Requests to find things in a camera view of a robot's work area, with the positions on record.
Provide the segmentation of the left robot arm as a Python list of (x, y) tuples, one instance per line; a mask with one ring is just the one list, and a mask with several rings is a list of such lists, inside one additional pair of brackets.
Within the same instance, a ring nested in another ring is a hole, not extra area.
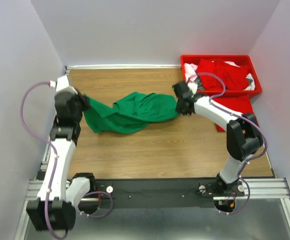
[(81, 199), (95, 188), (92, 173), (77, 173), (67, 184), (69, 165), (80, 135), (83, 111), (89, 108), (87, 98), (68, 86), (56, 90), (56, 117), (50, 131), (50, 155), (44, 180), (36, 199), (26, 211), (37, 231), (73, 229)]

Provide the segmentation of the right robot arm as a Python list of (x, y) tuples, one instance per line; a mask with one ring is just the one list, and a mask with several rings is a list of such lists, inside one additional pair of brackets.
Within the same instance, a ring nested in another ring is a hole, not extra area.
[(203, 93), (192, 93), (184, 81), (173, 85), (173, 91), (177, 98), (177, 113), (201, 115), (225, 130), (229, 157), (217, 174), (213, 187), (217, 194), (230, 192), (247, 162), (264, 144), (255, 115), (231, 110)]

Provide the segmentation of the green t shirt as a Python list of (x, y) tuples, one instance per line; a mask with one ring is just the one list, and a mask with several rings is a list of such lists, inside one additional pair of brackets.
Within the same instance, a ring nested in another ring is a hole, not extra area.
[(84, 118), (96, 134), (133, 134), (149, 124), (169, 121), (179, 116), (175, 98), (167, 94), (133, 92), (114, 102), (112, 107), (90, 97), (88, 102), (90, 108), (84, 111)]

